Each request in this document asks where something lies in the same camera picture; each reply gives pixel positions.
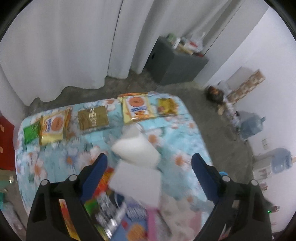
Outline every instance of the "yellow snack package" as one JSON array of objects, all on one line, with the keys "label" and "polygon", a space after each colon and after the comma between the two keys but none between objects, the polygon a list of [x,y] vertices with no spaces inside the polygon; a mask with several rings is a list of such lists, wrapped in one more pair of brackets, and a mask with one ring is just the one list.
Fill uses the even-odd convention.
[{"label": "yellow snack package", "polygon": [[47,145],[48,143],[57,142],[66,138],[71,112],[71,108],[68,108],[41,117],[40,145]]},{"label": "yellow snack package", "polygon": [[157,110],[162,116],[178,115],[178,106],[172,98],[159,98]]},{"label": "yellow snack package", "polygon": [[119,95],[118,98],[122,102],[124,123],[155,118],[151,111],[147,93],[123,94]]}]

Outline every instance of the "light blue blanket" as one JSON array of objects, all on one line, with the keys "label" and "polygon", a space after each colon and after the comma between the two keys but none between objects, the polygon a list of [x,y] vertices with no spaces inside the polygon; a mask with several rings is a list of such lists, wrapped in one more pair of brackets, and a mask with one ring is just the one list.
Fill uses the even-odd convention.
[{"label": "light blue blanket", "polygon": [[[211,159],[192,116],[184,103],[169,94],[149,93],[149,101],[157,115],[157,99],[174,98],[178,104],[178,116],[158,117],[137,123],[148,140],[161,154],[158,165],[162,172],[162,190],[176,200],[187,198],[192,209],[200,209],[207,198],[191,168],[191,157],[200,153],[207,164]],[[110,127],[89,134],[81,134],[78,124],[78,111],[96,106],[106,106]],[[120,138],[126,128],[123,124],[121,103],[117,99],[76,104],[72,107],[69,131],[72,138],[39,147],[36,144],[24,145],[23,128],[34,123],[44,114],[51,114],[67,107],[48,110],[27,117],[21,124],[16,149],[16,170],[20,194],[27,213],[30,212],[35,193],[40,182],[61,182],[71,174],[79,174],[87,165],[94,162],[101,153],[108,156],[108,163],[115,167],[119,156],[111,151],[112,144]]]}]

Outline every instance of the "white curtain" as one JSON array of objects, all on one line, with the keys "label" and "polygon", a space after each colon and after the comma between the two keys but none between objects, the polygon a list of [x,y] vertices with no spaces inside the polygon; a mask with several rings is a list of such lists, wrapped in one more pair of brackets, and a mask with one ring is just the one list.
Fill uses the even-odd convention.
[{"label": "white curtain", "polygon": [[104,86],[122,0],[33,0],[0,43],[0,64],[26,104],[66,86]]},{"label": "white curtain", "polygon": [[14,126],[18,127],[25,117],[24,104],[6,80],[0,66],[0,116],[3,115]]},{"label": "white curtain", "polygon": [[0,43],[1,81],[25,105],[54,100],[70,85],[100,88],[107,75],[141,73],[160,35],[203,31],[222,2],[33,0]]}]

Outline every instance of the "wall socket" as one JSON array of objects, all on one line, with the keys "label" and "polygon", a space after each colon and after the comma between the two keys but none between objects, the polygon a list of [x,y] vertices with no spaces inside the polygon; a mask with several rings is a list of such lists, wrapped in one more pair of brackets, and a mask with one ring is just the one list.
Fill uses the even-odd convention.
[{"label": "wall socket", "polygon": [[269,149],[269,144],[267,142],[267,138],[262,140],[262,146],[264,150],[268,150]]}]

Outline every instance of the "colorful snack wrapper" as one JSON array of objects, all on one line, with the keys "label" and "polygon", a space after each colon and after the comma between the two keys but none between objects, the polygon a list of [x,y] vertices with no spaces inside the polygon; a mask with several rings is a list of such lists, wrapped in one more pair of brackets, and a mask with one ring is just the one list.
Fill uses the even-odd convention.
[{"label": "colorful snack wrapper", "polygon": [[127,210],[124,197],[110,189],[85,202],[84,207],[105,241],[113,237]]},{"label": "colorful snack wrapper", "polygon": [[66,131],[71,118],[71,108],[52,115],[42,116],[40,119],[40,145],[66,139]]},{"label": "colorful snack wrapper", "polygon": [[147,241],[147,211],[138,204],[127,202],[125,217],[112,237],[112,241]]},{"label": "colorful snack wrapper", "polygon": [[39,138],[40,133],[40,121],[37,121],[36,123],[27,126],[24,128],[24,144],[30,144],[33,140],[36,138]]},{"label": "colorful snack wrapper", "polygon": [[158,99],[158,113],[162,116],[178,115],[178,106],[172,98]]},{"label": "colorful snack wrapper", "polygon": [[118,98],[122,102],[124,123],[155,118],[151,111],[148,94],[130,93],[119,95]]},{"label": "colorful snack wrapper", "polygon": [[80,241],[79,235],[73,225],[72,219],[70,217],[66,201],[64,199],[59,199],[59,205],[61,206],[62,216],[64,218],[66,228],[71,238]]},{"label": "colorful snack wrapper", "polygon": [[78,111],[78,121],[81,131],[95,131],[109,125],[105,106]]},{"label": "colorful snack wrapper", "polygon": [[114,169],[111,167],[107,167],[106,171],[104,172],[96,190],[94,191],[93,198],[99,196],[102,192],[105,192],[108,189],[109,179],[111,178]]}]

